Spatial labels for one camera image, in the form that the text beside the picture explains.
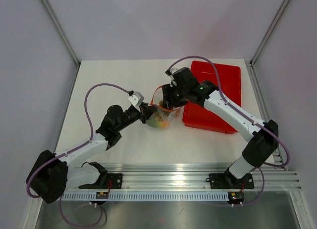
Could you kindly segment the green orange toy mango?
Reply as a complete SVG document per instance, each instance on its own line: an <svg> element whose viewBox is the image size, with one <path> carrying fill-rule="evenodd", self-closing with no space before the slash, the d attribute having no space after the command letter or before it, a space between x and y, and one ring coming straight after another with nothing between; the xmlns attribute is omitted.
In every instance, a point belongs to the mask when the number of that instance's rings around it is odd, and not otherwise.
<svg viewBox="0 0 317 229"><path fill-rule="evenodd" d="M170 125L169 121L164 120L148 120L147 125L152 128L167 128Z"/></svg>

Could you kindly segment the clear orange zip top bag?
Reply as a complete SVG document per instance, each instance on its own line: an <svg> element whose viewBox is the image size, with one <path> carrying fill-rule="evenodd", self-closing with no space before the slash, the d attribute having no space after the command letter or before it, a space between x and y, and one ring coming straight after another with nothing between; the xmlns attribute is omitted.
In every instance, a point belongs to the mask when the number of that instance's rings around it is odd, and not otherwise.
<svg viewBox="0 0 317 229"><path fill-rule="evenodd" d="M154 106L156 111L146 121L146 124L152 128L167 128L176 118L181 114L181 107L166 109L163 107L163 91L162 86L156 88L152 95L150 102L151 106Z"/></svg>

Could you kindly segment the brown toy longan bunch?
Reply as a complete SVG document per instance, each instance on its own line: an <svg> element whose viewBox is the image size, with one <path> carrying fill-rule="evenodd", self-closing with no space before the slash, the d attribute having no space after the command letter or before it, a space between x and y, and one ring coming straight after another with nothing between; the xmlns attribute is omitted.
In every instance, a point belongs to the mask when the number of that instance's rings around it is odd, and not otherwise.
<svg viewBox="0 0 317 229"><path fill-rule="evenodd" d="M160 100L159 103L156 105L156 109L158 112L158 117L161 120L171 122L175 117L178 116L180 110L178 109L166 109L163 107L163 100Z"/></svg>

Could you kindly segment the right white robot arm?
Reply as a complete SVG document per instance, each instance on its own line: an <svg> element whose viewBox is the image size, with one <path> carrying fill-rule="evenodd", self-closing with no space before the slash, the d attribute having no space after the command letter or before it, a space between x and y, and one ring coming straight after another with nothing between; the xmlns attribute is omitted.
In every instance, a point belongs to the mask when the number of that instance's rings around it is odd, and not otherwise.
<svg viewBox="0 0 317 229"><path fill-rule="evenodd" d="M237 187L252 169L261 167L278 148L278 125L251 116L230 100L212 82L199 82L187 67L169 69L166 75L171 83L162 87L163 105L168 109L182 107L188 103L216 114L232 126L247 142L242 155L224 172L226 186Z"/></svg>

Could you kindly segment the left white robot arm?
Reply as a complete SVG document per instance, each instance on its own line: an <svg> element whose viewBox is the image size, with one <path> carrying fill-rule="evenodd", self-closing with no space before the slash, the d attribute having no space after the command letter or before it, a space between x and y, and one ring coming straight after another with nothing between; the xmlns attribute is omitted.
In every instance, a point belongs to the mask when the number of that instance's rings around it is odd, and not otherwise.
<svg viewBox="0 0 317 229"><path fill-rule="evenodd" d="M110 189L112 182L107 169L87 160L112 148L121 139L121 130L138 120L146 123L156 110L145 103L125 111L119 105L110 106L100 127L84 143L60 155L45 150L38 156L26 179L27 194L49 204L77 187Z"/></svg>

